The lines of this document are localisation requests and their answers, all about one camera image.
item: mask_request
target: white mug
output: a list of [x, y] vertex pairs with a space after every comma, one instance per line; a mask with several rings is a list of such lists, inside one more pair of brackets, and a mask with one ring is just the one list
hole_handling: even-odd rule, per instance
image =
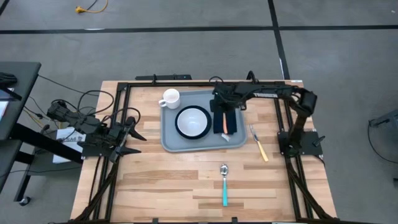
[[180, 93], [175, 89], [168, 89], [163, 93], [163, 100], [159, 100], [159, 106], [167, 106], [170, 109], [175, 109], [180, 106]]

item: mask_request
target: black table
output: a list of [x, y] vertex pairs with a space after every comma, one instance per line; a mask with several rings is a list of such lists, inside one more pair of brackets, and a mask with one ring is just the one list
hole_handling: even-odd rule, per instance
[[[36, 157], [38, 156], [19, 151], [22, 142], [45, 149], [52, 154], [78, 164], [83, 163], [80, 152], [17, 123], [18, 117], [21, 115], [22, 109], [39, 76], [40, 67], [41, 64], [37, 62], [0, 62], [0, 72], [16, 76], [18, 82], [10, 86], [10, 88], [13, 88], [14, 93], [22, 97], [21, 101], [10, 101], [8, 103], [6, 111], [0, 120], [0, 192], [6, 183], [14, 161], [28, 164], [29, 170], [31, 165], [35, 164], [34, 161], [37, 160]], [[27, 171], [14, 201], [19, 202], [22, 200], [29, 179], [30, 173]]]

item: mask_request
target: wooden tabletop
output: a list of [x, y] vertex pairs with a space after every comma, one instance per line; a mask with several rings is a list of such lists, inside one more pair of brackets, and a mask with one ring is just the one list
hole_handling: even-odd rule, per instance
[[[101, 89], [116, 94], [117, 81], [103, 82]], [[302, 82], [287, 82], [302, 86]], [[120, 160], [111, 222], [241, 222], [294, 221], [294, 212], [284, 158], [279, 154], [276, 133], [279, 131], [274, 100], [254, 98], [247, 101], [243, 113], [248, 141], [236, 149], [220, 149], [188, 153], [170, 153], [160, 144], [160, 108], [158, 101], [167, 87], [133, 87], [129, 106], [141, 112], [136, 130], [148, 141], [128, 138], [127, 147], [141, 154]], [[179, 91], [203, 90], [209, 87], [176, 87]], [[122, 108], [124, 95], [121, 97]], [[97, 110], [111, 102], [100, 94]], [[281, 103], [285, 127], [287, 119]], [[97, 117], [112, 113], [112, 108]], [[135, 116], [129, 111], [128, 116]], [[269, 157], [264, 162], [249, 130], [253, 124]], [[314, 128], [309, 118], [305, 128]], [[302, 156], [308, 189], [331, 216], [336, 216], [323, 164], [313, 156]], [[97, 158], [84, 161], [71, 218], [87, 206]], [[220, 165], [229, 167], [228, 207], [222, 206]], [[302, 194], [298, 197], [305, 217]], [[105, 200], [101, 204], [104, 214]]]

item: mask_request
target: white bowl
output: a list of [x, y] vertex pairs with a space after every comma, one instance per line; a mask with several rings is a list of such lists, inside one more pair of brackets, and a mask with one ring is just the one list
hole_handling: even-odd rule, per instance
[[177, 126], [186, 136], [195, 137], [206, 129], [207, 117], [204, 112], [198, 109], [186, 109], [177, 118]]

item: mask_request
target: caster wheel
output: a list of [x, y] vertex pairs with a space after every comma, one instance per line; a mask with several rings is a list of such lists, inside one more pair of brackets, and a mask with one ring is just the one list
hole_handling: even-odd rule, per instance
[[19, 205], [20, 206], [25, 206], [25, 205], [27, 205], [27, 204], [29, 204], [29, 202], [30, 202], [30, 197], [24, 197], [20, 202], [18, 202], [19, 203]]

